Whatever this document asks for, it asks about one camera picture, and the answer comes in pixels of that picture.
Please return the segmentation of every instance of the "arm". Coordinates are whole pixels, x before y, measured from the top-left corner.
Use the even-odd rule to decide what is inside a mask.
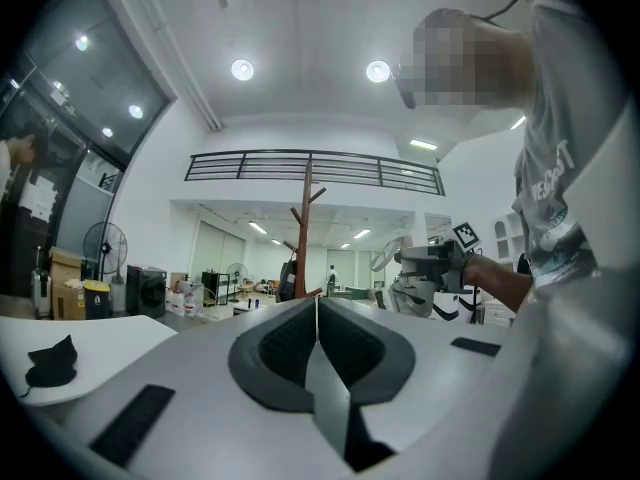
[[[489,258],[474,255],[465,266],[464,282],[482,288],[517,312],[533,285],[533,277],[517,274]]]

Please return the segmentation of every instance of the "white pipe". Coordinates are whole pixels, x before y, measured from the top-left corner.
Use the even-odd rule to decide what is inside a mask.
[[[173,65],[181,72],[178,74],[182,74],[182,83],[187,89],[189,97],[193,101],[194,105],[206,121],[207,126],[211,131],[218,131],[222,129],[222,123],[213,112],[213,109],[202,93],[200,86],[195,81],[189,66],[180,52],[178,43],[173,35],[173,31],[162,12],[159,0],[140,1],[147,12],[149,20],[151,21],[154,34],[162,43],[165,52],[170,57]]]

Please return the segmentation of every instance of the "black metal railing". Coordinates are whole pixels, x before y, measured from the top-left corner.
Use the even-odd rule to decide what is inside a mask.
[[[435,167],[373,155],[307,149],[252,149],[191,155],[185,181],[304,180],[311,161],[314,183],[350,183],[444,196]]]

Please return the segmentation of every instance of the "wooden coat rack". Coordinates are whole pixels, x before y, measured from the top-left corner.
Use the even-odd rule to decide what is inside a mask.
[[[286,240],[284,245],[296,253],[296,283],[294,297],[296,299],[302,299],[304,297],[314,297],[322,293],[322,288],[317,288],[312,292],[306,293],[305,288],[305,267],[307,263],[307,238],[309,234],[309,210],[311,203],[318,199],[322,194],[327,191],[326,188],[321,188],[313,196],[311,195],[311,160],[307,162],[307,167],[304,173],[304,188],[302,190],[302,216],[298,213],[295,207],[291,208],[291,213],[298,221],[300,226],[300,235],[298,237],[298,247],[290,244]]]

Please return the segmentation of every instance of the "brown box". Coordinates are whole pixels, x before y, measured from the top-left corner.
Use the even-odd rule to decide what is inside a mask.
[[[69,279],[81,279],[82,256],[58,247],[49,249],[51,258],[51,284],[64,284]]]
[[[187,273],[186,272],[172,272],[171,273],[171,277],[169,278],[169,288],[171,288],[172,291],[176,291],[176,285],[178,284],[178,281],[186,281],[187,280]]]
[[[86,320],[84,288],[52,283],[51,305],[54,320]]]

